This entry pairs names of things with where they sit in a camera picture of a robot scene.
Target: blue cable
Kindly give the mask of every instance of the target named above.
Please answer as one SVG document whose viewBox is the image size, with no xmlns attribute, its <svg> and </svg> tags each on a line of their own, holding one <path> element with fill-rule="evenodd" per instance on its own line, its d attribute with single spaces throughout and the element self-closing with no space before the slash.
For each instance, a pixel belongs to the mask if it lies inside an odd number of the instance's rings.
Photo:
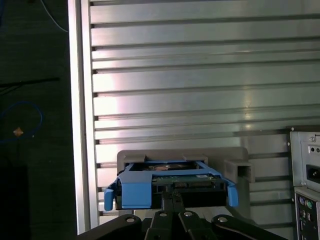
<svg viewBox="0 0 320 240">
<path fill-rule="evenodd" d="M 37 110 L 37 112 L 40 115 L 40 121 L 39 121 L 38 125 L 33 130 L 26 132 L 26 133 L 22 134 L 21 136 L 0 140 L 0 144 L 5 144 L 5 143 L 9 143 L 9 142 L 14 142 L 14 141 L 17 141 L 20 139 L 32 137 L 40 129 L 42 122 L 43 122 L 43 119 L 44 119 L 44 114 L 42 113 L 42 111 L 40 110 L 40 108 L 37 105 L 35 105 L 34 103 L 32 103 L 30 101 L 18 101 L 16 103 L 12 104 L 11 106 L 9 106 L 6 110 L 4 110 L 1 113 L 0 119 L 3 118 L 7 114 L 7 112 L 9 112 L 14 107 L 16 107 L 18 105 L 23 105 L 23 104 L 31 105 L 31 106 L 33 106 L 33 108 L 35 108 Z"/>
</svg>

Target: white cable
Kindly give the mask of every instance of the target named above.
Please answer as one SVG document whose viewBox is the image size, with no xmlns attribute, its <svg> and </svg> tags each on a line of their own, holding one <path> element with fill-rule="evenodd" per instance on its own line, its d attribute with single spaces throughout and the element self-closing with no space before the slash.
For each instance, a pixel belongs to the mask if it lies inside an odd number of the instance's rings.
<svg viewBox="0 0 320 240">
<path fill-rule="evenodd" d="M 44 0 L 40 0 L 42 3 L 42 6 L 44 8 L 44 10 L 46 11 L 46 13 L 49 15 L 49 17 L 52 19 L 52 21 L 55 23 L 55 25 L 60 28 L 62 31 L 64 32 L 68 32 L 68 30 L 64 29 L 62 26 L 59 25 L 59 23 L 57 23 L 57 21 L 55 20 L 55 18 L 51 15 L 51 13 L 48 11 L 47 6 L 44 3 Z"/>
</svg>

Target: screw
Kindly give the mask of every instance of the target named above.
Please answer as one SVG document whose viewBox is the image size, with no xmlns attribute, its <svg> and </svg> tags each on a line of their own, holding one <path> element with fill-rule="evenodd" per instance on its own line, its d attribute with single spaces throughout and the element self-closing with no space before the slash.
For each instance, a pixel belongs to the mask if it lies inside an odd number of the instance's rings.
<svg viewBox="0 0 320 240">
<path fill-rule="evenodd" d="M 221 216 L 221 217 L 218 218 L 218 221 L 220 223 L 226 223 L 226 222 L 228 222 L 228 219 L 226 219 L 225 217 Z"/>
<path fill-rule="evenodd" d="M 185 215 L 186 217 L 191 217 L 192 216 L 192 212 L 186 211 L 183 215 Z"/>
<path fill-rule="evenodd" d="M 127 223 L 133 223 L 134 221 L 135 221 L 135 219 L 132 218 L 132 217 L 129 217 L 129 218 L 126 219 Z"/>
</svg>

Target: dark floor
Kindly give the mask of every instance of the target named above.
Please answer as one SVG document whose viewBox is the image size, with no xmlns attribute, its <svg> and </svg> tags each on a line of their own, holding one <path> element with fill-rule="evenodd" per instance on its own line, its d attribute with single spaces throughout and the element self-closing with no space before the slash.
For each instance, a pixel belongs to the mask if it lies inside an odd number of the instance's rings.
<svg viewBox="0 0 320 240">
<path fill-rule="evenodd" d="M 67 1 L 45 2 L 67 29 Z M 43 112 L 34 137 L 0 144 L 0 168 L 11 164 L 27 169 L 27 179 L 19 174 L 16 185 L 27 188 L 28 199 L 20 197 L 29 202 L 32 239 L 69 240 L 76 234 L 76 209 L 68 33 L 54 25 L 40 0 L 6 1 L 0 26 L 0 84 L 48 78 L 58 80 L 24 85 L 9 93 L 0 88 L 1 112 L 19 101 L 30 101 Z M 14 137 L 18 127 L 27 133 L 39 119 L 31 106 L 15 107 L 0 119 L 0 141 Z"/>
</svg>

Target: orange tag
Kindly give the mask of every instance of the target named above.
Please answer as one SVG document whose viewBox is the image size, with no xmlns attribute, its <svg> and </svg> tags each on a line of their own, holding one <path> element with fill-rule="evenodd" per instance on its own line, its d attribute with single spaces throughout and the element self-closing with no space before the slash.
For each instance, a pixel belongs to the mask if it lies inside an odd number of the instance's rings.
<svg viewBox="0 0 320 240">
<path fill-rule="evenodd" d="M 16 137 L 20 137 L 22 134 L 24 134 L 24 132 L 21 130 L 20 127 L 18 127 L 16 130 L 13 131 L 13 134 L 14 134 Z"/>
</svg>

